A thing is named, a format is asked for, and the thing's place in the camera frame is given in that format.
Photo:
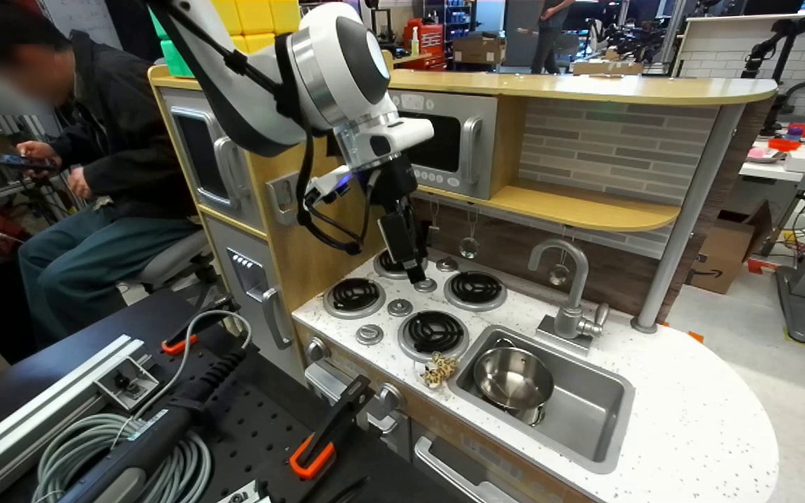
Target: wooden shelf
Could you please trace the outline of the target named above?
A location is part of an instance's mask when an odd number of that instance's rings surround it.
[[[562,224],[589,233],[654,233],[677,220],[680,206],[628,202],[601,194],[537,191],[506,184],[492,198],[467,198],[448,191],[418,188],[422,194],[467,202],[494,212],[526,216],[547,224]]]

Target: sink basin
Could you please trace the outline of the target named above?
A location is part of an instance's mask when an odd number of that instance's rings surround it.
[[[551,370],[554,392],[540,421],[527,425],[478,392],[471,367],[492,347],[527,349]],[[452,392],[593,472],[615,470],[633,395],[622,377],[502,328],[487,328],[469,347]]]

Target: play kitchen stove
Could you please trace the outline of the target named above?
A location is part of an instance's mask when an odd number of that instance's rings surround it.
[[[554,328],[547,319],[565,309],[509,291],[501,275],[471,262],[427,261],[425,272],[434,287],[415,291],[382,251],[299,308],[297,321],[320,347],[311,364],[320,357],[346,374],[378,374],[401,403],[459,416],[537,466],[562,456],[608,472],[631,385],[582,357],[589,347],[551,344],[541,328]]]

